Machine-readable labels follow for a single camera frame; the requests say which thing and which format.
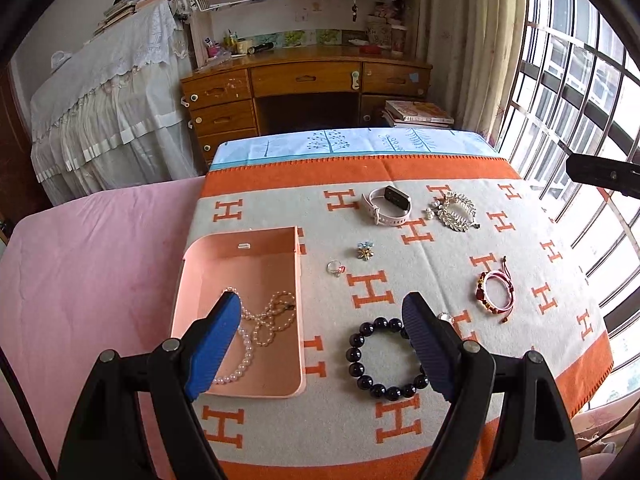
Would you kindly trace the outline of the white lace covered piano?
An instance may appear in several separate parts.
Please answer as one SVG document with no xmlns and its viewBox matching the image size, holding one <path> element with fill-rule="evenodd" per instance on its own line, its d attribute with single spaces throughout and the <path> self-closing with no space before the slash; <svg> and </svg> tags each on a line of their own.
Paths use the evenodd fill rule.
<svg viewBox="0 0 640 480">
<path fill-rule="evenodd" d="M 167 1 L 73 54 L 30 100 L 30 159 L 53 205 L 201 172 L 181 103 L 188 36 Z"/>
</svg>

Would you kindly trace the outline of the pink smart watch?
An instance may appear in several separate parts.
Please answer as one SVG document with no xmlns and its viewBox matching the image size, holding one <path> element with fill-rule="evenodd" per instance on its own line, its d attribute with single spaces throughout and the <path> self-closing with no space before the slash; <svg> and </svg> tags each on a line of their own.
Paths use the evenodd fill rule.
<svg viewBox="0 0 640 480">
<path fill-rule="evenodd" d="M 363 193 L 361 201 L 377 226 L 403 226 L 412 213 L 411 197 L 393 185 Z"/>
</svg>

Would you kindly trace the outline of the orange H pattern blanket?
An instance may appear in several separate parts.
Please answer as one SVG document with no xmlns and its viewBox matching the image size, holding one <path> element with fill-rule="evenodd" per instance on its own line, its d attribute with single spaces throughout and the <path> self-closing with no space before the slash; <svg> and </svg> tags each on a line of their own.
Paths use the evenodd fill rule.
<svg viewBox="0 0 640 480">
<path fill-rule="evenodd" d="M 377 226 L 363 193 L 393 185 L 412 199 L 403 226 Z M 474 203 L 480 227 L 454 232 L 425 209 L 446 192 Z M 447 411 L 432 389 L 376 400 L 350 377 L 349 337 L 399 318 L 420 292 L 456 333 L 491 352 L 540 352 L 570 414 L 611 373 L 599 307 L 560 230 L 497 157 L 350 156 L 210 172 L 188 248 L 217 233 L 295 226 L 306 387 L 288 399 L 206 394 L 195 404 L 232 479 L 409 479 Z M 357 258 L 368 240 L 374 256 Z"/>
</svg>

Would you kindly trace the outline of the beige curtain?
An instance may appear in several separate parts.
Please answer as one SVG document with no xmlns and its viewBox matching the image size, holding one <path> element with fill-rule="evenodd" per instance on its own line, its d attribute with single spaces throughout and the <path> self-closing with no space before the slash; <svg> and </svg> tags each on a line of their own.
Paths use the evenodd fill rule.
<svg viewBox="0 0 640 480">
<path fill-rule="evenodd" d="M 520 64 L 527 0 L 420 0 L 416 56 L 428 98 L 496 144 Z"/>
</svg>

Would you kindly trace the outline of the flower crystal brooch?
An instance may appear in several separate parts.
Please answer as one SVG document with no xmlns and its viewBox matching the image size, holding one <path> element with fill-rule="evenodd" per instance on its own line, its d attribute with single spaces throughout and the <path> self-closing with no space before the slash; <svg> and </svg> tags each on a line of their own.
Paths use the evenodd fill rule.
<svg viewBox="0 0 640 480">
<path fill-rule="evenodd" d="M 366 240 L 357 245 L 357 258 L 362 261 L 368 261 L 374 256 L 374 244 Z"/>
</svg>

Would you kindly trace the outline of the stack of books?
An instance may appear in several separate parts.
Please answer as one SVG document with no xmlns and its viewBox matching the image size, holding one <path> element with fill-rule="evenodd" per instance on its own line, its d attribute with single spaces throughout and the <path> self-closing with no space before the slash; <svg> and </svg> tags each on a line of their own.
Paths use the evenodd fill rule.
<svg viewBox="0 0 640 480">
<path fill-rule="evenodd" d="M 393 125 L 451 128 L 454 118 L 439 106 L 422 101 L 386 101 L 384 116 Z"/>
</svg>

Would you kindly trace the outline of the pink jewelry tray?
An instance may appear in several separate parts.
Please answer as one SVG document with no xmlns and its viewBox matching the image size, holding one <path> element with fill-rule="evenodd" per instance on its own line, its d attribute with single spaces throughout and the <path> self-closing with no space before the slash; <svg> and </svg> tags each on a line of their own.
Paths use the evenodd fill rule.
<svg viewBox="0 0 640 480">
<path fill-rule="evenodd" d="M 171 335 L 184 335 L 231 290 L 241 322 L 205 393 L 288 399 L 306 387 L 298 232 L 295 226 L 208 234 L 183 256 Z"/>
</svg>

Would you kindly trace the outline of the window security grille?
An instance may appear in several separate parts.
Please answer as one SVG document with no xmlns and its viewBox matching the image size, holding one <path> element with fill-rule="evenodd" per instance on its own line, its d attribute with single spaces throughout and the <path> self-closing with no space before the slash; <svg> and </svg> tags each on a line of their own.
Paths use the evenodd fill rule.
<svg viewBox="0 0 640 480">
<path fill-rule="evenodd" d="M 498 149 L 532 188 L 585 275 L 611 341 L 588 408 L 639 388 L 639 70 L 591 0 L 527 0 Z"/>
</svg>

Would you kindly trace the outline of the wooden desk with drawers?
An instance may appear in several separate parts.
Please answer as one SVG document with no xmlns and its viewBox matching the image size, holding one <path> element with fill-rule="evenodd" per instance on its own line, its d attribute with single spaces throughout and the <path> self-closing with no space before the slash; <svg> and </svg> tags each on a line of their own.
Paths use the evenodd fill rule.
<svg viewBox="0 0 640 480">
<path fill-rule="evenodd" d="M 300 47 L 199 68 L 181 81 L 181 104 L 210 164 L 228 141 L 314 129 L 378 127 L 385 103 L 425 101 L 433 66 L 356 47 Z"/>
</svg>

